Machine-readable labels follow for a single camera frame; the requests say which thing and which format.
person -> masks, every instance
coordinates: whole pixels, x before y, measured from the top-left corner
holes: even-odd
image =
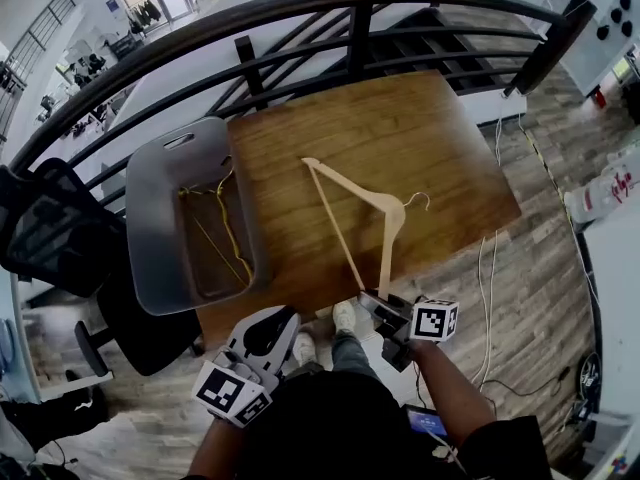
[[[195,1],[196,12],[198,14],[202,14],[208,11],[211,8],[212,4],[213,4],[212,0],[196,0]]]
[[[71,370],[67,380],[77,380]],[[41,404],[0,403],[0,454],[29,463],[42,447],[63,437],[84,434],[109,421],[107,403],[99,387],[65,393]]]
[[[407,412],[370,367],[353,333],[353,307],[337,304],[333,319],[333,371],[323,371],[313,339],[300,333],[293,354],[301,367],[274,391],[273,403],[245,429],[216,419],[186,478],[551,479],[535,417],[496,421],[440,348],[416,341],[415,363],[458,449],[455,459],[434,457],[441,443],[411,430]]]

desk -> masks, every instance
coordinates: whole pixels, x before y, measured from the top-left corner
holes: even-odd
[[[305,164],[315,157],[367,190],[408,201],[392,278],[416,274],[506,226],[518,204],[476,125],[442,76],[420,72],[306,96],[229,123],[252,184],[273,280],[261,293],[198,311],[208,346],[265,307],[303,316],[348,299],[358,285]],[[363,281],[376,287],[383,220],[321,176]]]

black mesh office chair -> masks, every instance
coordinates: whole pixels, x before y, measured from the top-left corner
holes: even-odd
[[[79,297],[97,292],[108,328],[75,334],[96,375],[108,372],[98,349],[115,339],[141,375],[173,362],[201,334],[195,312],[155,317],[138,304],[124,222],[105,210],[71,167],[42,163],[28,179],[0,167],[0,264]]]

wooden hanger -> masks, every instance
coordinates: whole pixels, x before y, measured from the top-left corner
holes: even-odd
[[[349,266],[351,267],[351,271],[356,278],[356,282],[358,283],[360,290],[365,289],[364,283],[362,282],[360,273],[353,261],[351,252],[347,247],[347,243],[344,240],[344,236],[338,227],[338,222],[333,215],[333,211],[331,211],[331,207],[329,206],[327,197],[324,194],[322,185],[320,185],[320,180],[318,180],[316,171],[321,172],[327,178],[333,180],[341,187],[347,189],[352,194],[358,196],[363,201],[366,201],[371,206],[384,213],[384,235],[382,238],[382,261],[380,262],[378,297],[383,300],[387,300],[389,297],[389,284],[391,282],[391,256],[393,252],[393,242],[395,242],[398,233],[402,229],[406,217],[402,201],[391,194],[381,194],[365,190],[315,158],[303,158],[302,161],[307,164],[309,171],[311,171],[311,176],[313,177],[313,181],[316,184],[318,193],[320,194],[320,199],[322,199],[322,204],[324,204],[324,208],[327,210],[331,224],[333,224],[333,229],[338,235],[338,240],[340,240],[340,245],[342,245],[342,249],[347,256],[347,261],[349,262]]]

hanger hook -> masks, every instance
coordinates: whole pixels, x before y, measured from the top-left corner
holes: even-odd
[[[413,200],[418,197],[418,196],[424,196],[427,198],[427,206],[425,206],[424,211],[428,211],[429,210],[429,205],[431,204],[431,198],[429,197],[428,194],[425,194],[424,192],[416,192],[415,194],[413,194],[411,196],[411,199],[409,199],[408,203],[405,203],[405,207],[409,206],[411,203],[413,203]]]

